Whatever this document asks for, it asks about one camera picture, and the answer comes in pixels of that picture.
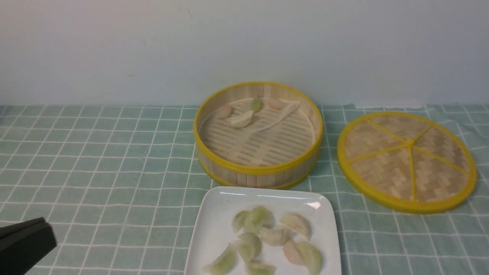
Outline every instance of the bamboo steamer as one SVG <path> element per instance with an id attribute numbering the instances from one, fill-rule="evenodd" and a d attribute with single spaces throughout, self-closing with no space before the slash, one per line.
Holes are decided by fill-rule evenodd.
<path id="1" fill-rule="evenodd" d="M 253 114 L 244 128 L 232 127 L 216 118 L 216 110 L 229 104 L 232 115 L 248 110 L 252 98 L 263 107 Z M 299 106 L 276 125 L 252 134 L 253 129 L 269 125 L 280 115 L 267 105 L 273 97 Z M 204 171 L 227 186 L 287 189 L 300 183 L 319 158 L 323 120 L 316 105 L 301 92 L 272 82 L 247 82 L 227 87 L 209 97 L 194 120 L 196 153 Z"/>
<path id="2" fill-rule="evenodd" d="M 342 131 L 338 162 L 360 192 L 392 209 L 418 214 L 456 207 L 473 191 L 477 169 L 467 147 L 424 117 L 378 112 Z"/>

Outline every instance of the dumpling on plate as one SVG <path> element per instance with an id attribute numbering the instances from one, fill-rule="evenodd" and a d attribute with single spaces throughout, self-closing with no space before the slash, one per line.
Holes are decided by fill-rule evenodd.
<path id="1" fill-rule="evenodd" d="M 323 265 L 321 252 L 307 241 L 302 241 L 297 244 L 297 249 L 302 255 L 304 265 L 309 270 L 309 275 L 319 275 Z"/>
<path id="2" fill-rule="evenodd" d="M 302 259 L 302 255 L 297 249 L 296 243 L 294 240 L 288 240 L 284 246 L 282 247 L 284 250 L 284 255 L 287 260 L 294 265 L 304 265 L 304 260 Z"/>
<path id="3" fill-rule="evenodd" d="M 221 255 L 212 263 L 204 266 L 202 271 L 211 275 L 225 275 L 233 269 L 235 262 L 236 253 L 231 247 L 231 244 L 229 244 Z"/>
<path id="4" fill-rule="evenodd" d="M 311 239 L 311 227 L 303 216 L 288 213 L 280 219 L 280 223 L 303 235 L 308 241 Z"/>
<path id="5" fill-rule="evenodd" d="M 233 228 L 233 232 L 235 234 L 245 225 L 245 219 L 248 214 L 249 211 L 241 211 L 234 216 L 233 221 L 231 222 L 231 227 Z"/>
<path id="6" fill-rule="evenodd" d="M 245 263 L 251 261 L 255 257 L 255 247 L 252 244 L 244 240 L 239 240 L 235 243 L 235 247 Z"/>
<path id="7" fill-rule="evenodd" d="M 290 240 L 291 230 L 288 228 L 270 229 L 266 227 L 260 228 L 260 237 L 263 242 L 271 246 L 284 245 Z"/>
<path id="8" fill-rule="evenodd" d="M 263 225 L 273 220 L 273 215 L 264 206 L 253 208 L 244 220 L 243 232 L 258 233 Z"/>
<path id="9" fill-rule="evenodd" d="M 248 275 L 274 275 L 277 268 L 272 265 L 249 262 L 246 264 Z"/>
<path id="10" fill-rule="evenodd" d="M 255 254 L 253 257 L 258 257 L 262 253 L 262 241 L 260 238 L 254 233 L 243 233 L 238 236 L 241 240 L 251 244 L 255 249 Z"/>

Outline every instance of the white ceramic plate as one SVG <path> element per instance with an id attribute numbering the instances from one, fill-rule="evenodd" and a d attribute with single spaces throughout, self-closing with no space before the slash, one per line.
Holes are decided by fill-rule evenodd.
<path id="1" fill-rule="evenodd" d="M 231 221 L 242 210 L 263 205 L 275 220 L 288 212 L 299 213 L 309 220 L 311 243 L 323 255 L 320 275 L 341 275 L 338 233 L 331 203 L 324 196 L 309 192 L 272 190 L 246 187 L 215 187 L 207 192 L 200 206 L 190 241 L 184 275 L 203 275 L 202 267 L 214 261 L 229 243 L 238 240 Z M 294 240 L 303 239 L 295 234 Z M 305 267 L 287 261 L 282 247 L 263 243 L 262 262 L 277 267 L 276 275 L 308 275 Z M 246 275 L 245 265 L 236 253 L 237 264 L 229 275 Z"/>

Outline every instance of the woven bamboo lid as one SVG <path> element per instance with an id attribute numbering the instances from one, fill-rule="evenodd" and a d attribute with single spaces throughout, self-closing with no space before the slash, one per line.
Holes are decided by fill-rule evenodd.
<path id="1" fill-rule="evenodd" d="M 346 126 L 338 162 L 362 193 L 395 210 L 435 213 L 465 200 L 475 187 L 469 150 L 450 131 L 420 116 L 365 115 Z"/>

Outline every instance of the yellow plastic rim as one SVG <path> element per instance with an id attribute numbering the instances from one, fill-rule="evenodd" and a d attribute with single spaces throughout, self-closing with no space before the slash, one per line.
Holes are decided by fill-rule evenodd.
<path id="1" fill-rule="evenodd" d="M 270 187 L 270 189 L 289 189 L 289 188 L 292 188 L 296 185 L 298 185 L 299 183 L 301 183 L 305 178 L 307 178 L 307 176 L 314 170 L 314 168 L 316 167 L 317 165 L 317 160 L 318 158 L 316 158 L 316 161 L 314 162 L 314 165 L 309 169 L 309 171 L 307 171 L 306 173 L 304 173 L 304 175 L 302 175 L 300 178 L 290 182 L 290 183 L 286 183 L 284 185 L 279 185 L 279 186 L 273 186 L 273 187 Z M 204 169 L 204 172 L 206 172 L 206 174 L 211 177 L 211 179 L 215 180 L 217 183 L 219 183 L 220 185 L 224 185 L 224 186 L 235 186 L 235 185 L 232 185 L 230 183 L 228 183 L 227 181 L 219 178 L 218 176 L 216 176 L 214 173 L 212 173 L 209 169 L 207 169 L 207 167 L 205 167 L 205 165 L 202 163 L 202 161 L 200 160 L 200 157 L 199 157 L 199 163 L 200 165 L 202 166 L 202 169 Z"/>
<path id="2" fill-rule="evenodd" d="M 284 84 L 275 83 L 275 82 L 267 82 L 267 81 L 254 81 L 254 82 L 238 83 L 236 85 L 226 87 L 226 88 L 214 93 L 208 99 L 206 99 L 204 101 L 204 103 L 202 103 L 202 105 L 197 110 L 197 114 L 196 114 L 195 118 L 200 116 L 200 113 L 202 111 L 203 106 L 205 106 L 209 101 L 211 101 L 214 97 L 216 97 L 220 93 L 222 93 L 228 89 L 232 89 L 232 88 L 236 88 L 236 87 L 240 87 L 240 86 L 248 86 L 248 85 L 272 85 L 272 86 L 277 86 L 277 87 L 287 89 L 290 92 L 297 94 L 298 96 L 302 97 L 304 100 L 309 102 L 311 104 L 311 106 L 314 108 L 316 115 L 322 120 L 321 112 L 317 108 L 316 104 L 312 100 L 310 100 L 306 95 L 304 95 L 303 93 L 299 92 L 298 90 L 291 88 L 289 86 L 286 86 Z M 228 160 L 222 159 L 222 158 L 218 157 L 216 154 L 212 153 L 212 151 L 209 150 L 204 145 L 202 140 L 200 139 L 198 129 L 197 129 L 197 120 L 194 119 L 195 145 L 200 149 L 201 152 L 203 152 L 203 154 L 206 157 L 208 157 L 211 161 L 213 161 L 214 163 L 218 164 L 219 166 L 221 166 L 227 170 L 230 170 L 230 171 L 233 171 L 236 173 L 251 174 L 251 175 L 269 175 L 269 174 L 276 174 L 276 173 L 280 173 L 280 172 L 285 172 L 285 171 L 290 170 L 290 169 L 300 165 L 301 163 L 305 162 L 310 156 L 312 156 L 315 152 L 317 152 L 319 150 L 319 148 L 321 147 L 321 140 L 323 139 L 323 135 L 324 135 L 324 126 L 323 126 L 322 122 L 320 123 L 319 131 L 320 131 L 319 137 L 316 138 L 316 141 L 311 146 L 311 148 L 309 148 L 309 150 L 307 152 L 300 155 L 298 158 L 295 158 L 291 161 L 284 162 L 284 163 L 281 163 L 278 165 L 265 166 L 265 167 L 262 167 L 262 166 L 254 167 L 254 166 L 246 166 L 246 165 L 236 164 L 236 163 L 230 162 Z"/>
<path id="3" fill-rule="evenodd" d="M 418 201 L 409 201 L 409 200 L 403 200 L 400 198 L 396 198 L 394 196 L 388 195 L 371 185 L 367 184 L 361 177 L 360 175 L 353 170 L 353 168 L 350 166 L 350 161 L 348 160 L 346 156 L 346 150 L 345 150 L 345 142 L 346 142 L 346 137 L 350 133 L 350 131 L 357 126 L 358 124 L 369 120 L 374 117 L 378 116 L 385 116 L 385 115 L 397 115 L 397 116 L 404 116 L 404 117 L 409 117 L 412 119 L 417 119 L 421 120 L 422 122 L 427 123 L 429 126 L 422 131 L 417 138 L 419 138 L 422 134 L 424 134 L 429 128 L 435 127 L 445 133 L 447 136 L 449 136 L 462 150 L 466 160 L 467 160 L 467 166 L 468 166 L 468 172 L 467 173 L 467 183 L 464 185 L 461 191 L 459 191 L 457 194 L 454 196 L 442 200 L 442 201 L 436 201 L 436 202 L 418 202 Z M 386 150 L 381 150 L 373 154 L 368 154 L 365 156 L 361 156 L 357 159 L 363 159 L 363 158 L 368 158 L 373 155 L 377 154 L 382 154 L 388 151 L 393 151 L 393 150 L 398 150 L 400 148 L 409 148 L 409 151 L 412 152 L 411 150 L 416 147 L 413 145 L 414 141 L 417 140 L 415 138 L 412 141 L 406 141 L 403 140 L 402 138 L 398 137 L 397 135 L 389 132 L 389 131 L 384 131 L 391 136 L 393 136 L 395 139 L 401 141 L 404 143 L 402 146 L 397 146 L 393 148 L 389 148 Z M 348 125 L 346 125 L 345 129 L 341 132 L 338 140 L 338 148 L 337 148 L 337 153 L 338 153 L 338 164 L 343 171 L 343 174 L 345 177 L 348 179 L 348 181 L 356 188 L 358 189 L 361 193 L 363 193 L 365 196 L 368 198 L 376 201 L 377 203 L 384 205 L 388 208 L 392 208 L 397 211 L 401 212 L 408 212 L 408 213 L 415 213 L 415 214 L 432 214 L 432 213 L 440 213 L 440 212 L 445 212 L 447 210 L 450 210 L 460 203 L 462 203 L 474 190 L 475 184 L 477 182 L 477 167 L 475 165 L 474 159 L 472 158 L 472 155 L 470 151 L 467 149 L 465 144 L 458 139 L 453 133 L 451 133 L 448 129 L 445 127 L 429 120 L 421 116 L 417 115 L 412 115 L 412 114 L 407 114 L 407 113 L 400 113 L 400 112 L 377 112 L 377 113 L 371 113 L 364 115 L 362 117 L 359 117 L 355 119 L 354 121 L 350 122 Z M 449 164 L 450 166 L 453 167 L 453 164 L 442 159 L 439 157 L 436 157 L 439 160 Z M 411 175 L 414 174 L 414 167 L 413 167 L 413 160 L 412 160 L 412 154 L 410 153 L 410 162 L 411 162 Z M 414 177 L 411 177 L 412 185 L 413 188 L 415 186 L 415 179 Z"/>

